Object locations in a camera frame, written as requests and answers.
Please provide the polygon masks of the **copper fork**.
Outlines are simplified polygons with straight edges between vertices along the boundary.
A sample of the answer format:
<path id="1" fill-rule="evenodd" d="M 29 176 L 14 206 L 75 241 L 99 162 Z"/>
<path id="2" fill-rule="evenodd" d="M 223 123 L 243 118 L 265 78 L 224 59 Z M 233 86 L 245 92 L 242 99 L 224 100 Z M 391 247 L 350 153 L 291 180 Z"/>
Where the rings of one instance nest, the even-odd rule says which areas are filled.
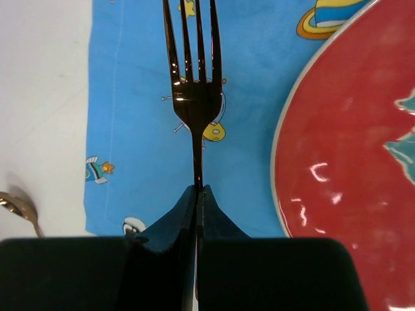
<path id="1" fill-rule="evenodd" d="M 184 122 L 191 132 L 193 148 L 194 185 L 197 192 L 203 189 L 202 179 L 202 140 L 207 126 L 218 116 L 222 106 L 222 55 L 217 6 L 210 2 L 211 19 L 211 80 L 206 74 L 206 59 L 200 2 L 196 1 L 196 35 L 198 80 L 193 76 L 191 47 L 185 16 L 185 3 L 180 2 L 182 41 L 184 45 L 185 80 L 181 80 L 176 41 L 168 0 L 163 0 L 163 19 L 165 41 L 171 78 L 172 104 L 175 114 Z"/>

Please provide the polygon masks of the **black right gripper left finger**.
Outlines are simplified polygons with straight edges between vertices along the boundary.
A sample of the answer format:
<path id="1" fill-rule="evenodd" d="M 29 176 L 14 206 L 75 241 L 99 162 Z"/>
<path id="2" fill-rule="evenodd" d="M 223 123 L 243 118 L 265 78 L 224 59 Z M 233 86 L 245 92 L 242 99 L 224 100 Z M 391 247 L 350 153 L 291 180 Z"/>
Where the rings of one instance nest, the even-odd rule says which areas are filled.
<path id="1" fill-rule="evenodd" d="M 197 192 L 132 238 L 1 243 L 2 310 L 189 310 Z"/>

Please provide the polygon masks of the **blue space print cloth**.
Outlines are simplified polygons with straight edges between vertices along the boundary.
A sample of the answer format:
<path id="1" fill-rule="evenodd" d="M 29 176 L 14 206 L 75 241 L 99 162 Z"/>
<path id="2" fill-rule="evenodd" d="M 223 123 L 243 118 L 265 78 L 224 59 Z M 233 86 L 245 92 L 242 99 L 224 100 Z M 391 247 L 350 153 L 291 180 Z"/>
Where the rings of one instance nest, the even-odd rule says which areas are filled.
<path id="1" fill-rule="evenodd" d="M 275 127 L 300 71 L 364 1 L 217 1 L 222 107 L 204 182 L 248 235 L 282 236 L 270 186 Z M 95 235 L 138 233 L 193 182 L 174 113 L 161 1 L 94 1 L 84 208 Z"/>

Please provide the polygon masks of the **copper spoon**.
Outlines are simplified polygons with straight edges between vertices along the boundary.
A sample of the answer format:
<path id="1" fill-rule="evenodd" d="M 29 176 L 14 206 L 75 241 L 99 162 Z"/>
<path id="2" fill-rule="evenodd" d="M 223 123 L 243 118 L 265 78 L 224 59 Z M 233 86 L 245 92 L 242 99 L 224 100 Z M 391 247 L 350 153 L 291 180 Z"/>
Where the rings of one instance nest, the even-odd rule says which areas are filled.
<path id="1" fill-rule="evenodd" d="M 44 237 L 43 231 L 38 222 L 38 213 L 33 204 L 30 204 L 15 195 L 7 192 L 1 192 L 1 206 L 9 212 L 29 221 L 33 225 L 38 238 Z"/>

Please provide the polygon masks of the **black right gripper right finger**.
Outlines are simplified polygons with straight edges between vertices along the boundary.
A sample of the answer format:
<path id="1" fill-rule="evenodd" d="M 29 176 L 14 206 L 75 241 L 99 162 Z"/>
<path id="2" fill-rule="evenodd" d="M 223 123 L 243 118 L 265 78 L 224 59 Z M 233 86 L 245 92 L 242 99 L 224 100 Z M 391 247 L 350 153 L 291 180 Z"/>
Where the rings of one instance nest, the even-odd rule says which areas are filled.
<path id="1" fill-rule="evenodd" d="M 367 310 L 346 248 L 331 238 L 252 238 L 219 208 L 210 186 L 198 196 L 200 310 Z"/>

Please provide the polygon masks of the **red and teal plate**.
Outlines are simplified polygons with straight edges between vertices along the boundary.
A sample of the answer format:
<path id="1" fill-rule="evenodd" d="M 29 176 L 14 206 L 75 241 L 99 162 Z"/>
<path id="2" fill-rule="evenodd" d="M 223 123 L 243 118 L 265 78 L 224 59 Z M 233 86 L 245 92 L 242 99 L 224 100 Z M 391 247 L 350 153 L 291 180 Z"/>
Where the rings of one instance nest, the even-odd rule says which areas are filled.
<path id="1" fill-rule="evenodd" d="M 370 310 L 413 310 L 413 1 L 371 1 L 319 48 L 271 159 L 285 234 L 342 243 Z"/>

